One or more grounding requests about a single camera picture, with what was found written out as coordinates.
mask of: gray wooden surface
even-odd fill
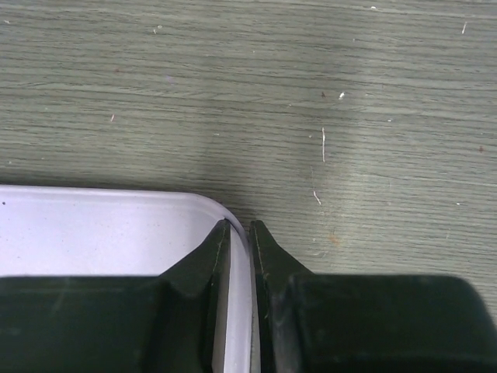
[[[201,193],[312,270],[459,274],[497,315],[496,2],[0,14],[0,183]]]

